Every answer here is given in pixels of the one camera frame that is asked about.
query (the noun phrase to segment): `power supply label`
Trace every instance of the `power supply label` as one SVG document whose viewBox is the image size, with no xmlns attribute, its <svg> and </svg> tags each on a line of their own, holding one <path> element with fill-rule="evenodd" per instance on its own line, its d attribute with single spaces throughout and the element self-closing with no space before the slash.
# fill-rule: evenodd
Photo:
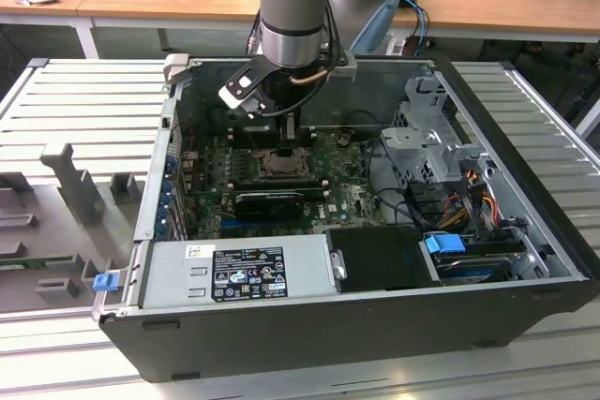
<svg viewBox="0 0 600 400">
<path fill-rule="evenodd" d="M 213 252 L 211 296 L 215 302 L 287 297 L 283 247 Z"/>
</svg>

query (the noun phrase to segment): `white sticker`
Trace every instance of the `white sticker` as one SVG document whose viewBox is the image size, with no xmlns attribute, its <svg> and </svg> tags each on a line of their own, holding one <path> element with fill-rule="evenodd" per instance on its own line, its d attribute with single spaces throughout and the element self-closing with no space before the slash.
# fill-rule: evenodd
<svg viewBox="0 0 600 400">
<path fill-rule="evenodd" d="M 24 271 L 25 266 L 21 264 L 8 264 L 6 266 L 0 266 L 0 272 L 9 271 Z"/>
<path fill-rule="evenodd" d="M 215 250 L 217 250 L 217 246 L 214 244 L 188 245 L 186 246 L 186 258 L 212 258 Z"/>
</svg>

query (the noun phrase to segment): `blue tab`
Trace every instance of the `blue tab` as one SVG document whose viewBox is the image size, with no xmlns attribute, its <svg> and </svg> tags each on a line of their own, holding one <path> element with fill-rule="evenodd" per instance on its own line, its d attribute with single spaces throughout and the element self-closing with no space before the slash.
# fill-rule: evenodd
<svg viewBox="0 0 600 400">
<path fill-rule="evenodd" d="M 425 240 L 429 253 L 465 252 L 465 244 L 457 234 L 433 234 Z"/>
<path fill-rule="evenodd" d="M 98 274 L 94 278 L 93 289 L 95 292 L 104 292 L 106 290 L 119 290 L 118 274 Z"/>
</svg>

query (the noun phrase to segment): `green motherboard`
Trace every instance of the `green motherboard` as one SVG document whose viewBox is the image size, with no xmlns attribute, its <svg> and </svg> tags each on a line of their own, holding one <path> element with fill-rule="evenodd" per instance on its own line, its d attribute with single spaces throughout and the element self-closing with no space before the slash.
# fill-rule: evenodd
<svg viewBox="0 0 600 400">
<path fill-rule="evenodd" d="M 365 155 L 361 141 L 345 140 L 339 131 L 317 131 L 310 146 L 295 149 L 307 165 L 298 172 L 298 183 L 313 183 L 317 196 L 306 196 L 299 219 L 268 222 L 241 222 L 235 216 L 235 196 L 241 190 L 237 181 L 260 183 L 268 178 L 261 156 L 270 149 L 252 142 L 250 148 L 235 148 L 227 137 L 213 138 L 198 149 L 190 194 L 195 204 L 195 239 L 242 238 L 322 233 L 329 228 L 383 225 L 379 203 L 368 191 Z M 274 176 L 285 176 L 277 169 Z M 277 189 L 266 185 L 255 191 L 277 192 L 303 189 Z"/>
</svg>

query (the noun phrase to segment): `table leg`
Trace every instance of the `table leg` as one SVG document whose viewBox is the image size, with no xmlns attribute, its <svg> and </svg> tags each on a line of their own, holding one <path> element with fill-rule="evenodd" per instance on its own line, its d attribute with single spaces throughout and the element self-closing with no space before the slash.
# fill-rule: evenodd
<svg viewBox="0 0 600 400">
<path fill-rule="evenodd" d="M 89 18 L 78 18 L 71 26 L 74 27 L 77 32 L 85 58 L 98 59 L 98 49 L 96 47 L 96 42 L 94 41 L 94 34 L 92 33 L 92 29 L 94 28 L 92 21 Z"/>
<path fill-rule="evenodd" d="M 164 28 L 158 29 L 158 42 L 160 43 L 160 49 L 162 51 L 168 52 L 171 49 L 169 38 L 167 37 L 167 30 Z"/>
<path fill-rule="evenodd" d="M 581 120 L 575 131 L 586 140 L 600 123 L 600 98 L 596 100 L 590 112 Z"/>
</svg>

